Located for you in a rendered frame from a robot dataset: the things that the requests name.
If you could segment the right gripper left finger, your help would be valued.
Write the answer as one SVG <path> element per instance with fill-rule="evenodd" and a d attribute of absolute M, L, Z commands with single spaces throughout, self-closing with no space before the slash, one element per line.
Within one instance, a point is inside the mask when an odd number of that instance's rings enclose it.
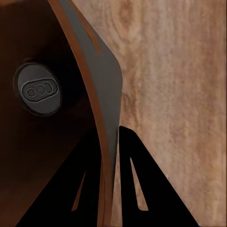
<path fill-rule="evenodd" d="M 97 227 L 101 158 L 95 127 L 85 132 L 15 227 Z M 71 211 L 83 176 L 78 207 Z"/>

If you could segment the trash can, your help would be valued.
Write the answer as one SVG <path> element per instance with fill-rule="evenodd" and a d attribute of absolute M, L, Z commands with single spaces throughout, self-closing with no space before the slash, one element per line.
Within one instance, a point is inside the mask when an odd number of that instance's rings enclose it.
<path fill-rule="evenodd" d="M 53 116 L 30 113 L 15 95 L 17 68 L 67 52 L 74 54 L 87 96 Z M 121 99 L 121 67 L 72 0 L 0 0 L 0 227 L 18 224 L 95 127 L 102 155 L 97 227 L 110 227 Z"/>

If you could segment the can of soda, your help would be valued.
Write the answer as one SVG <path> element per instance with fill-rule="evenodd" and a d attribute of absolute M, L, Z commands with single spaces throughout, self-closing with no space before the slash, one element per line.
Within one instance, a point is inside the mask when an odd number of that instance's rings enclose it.
<path fill-rule="evenodd" d="M 40 56 L 17 68 L 16 98 L 30 113 L 53 116 L 87 96 L 73 52 Z"/>

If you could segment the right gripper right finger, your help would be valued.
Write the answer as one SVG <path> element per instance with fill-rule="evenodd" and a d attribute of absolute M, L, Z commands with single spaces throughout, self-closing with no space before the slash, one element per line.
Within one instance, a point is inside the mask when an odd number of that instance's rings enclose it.
<path fill-rule="evenodd" d="M 137 134 L 119 126 L 122 227 L 199 227 Z M 138 208 L 132 159 L 149 211 Z"/>

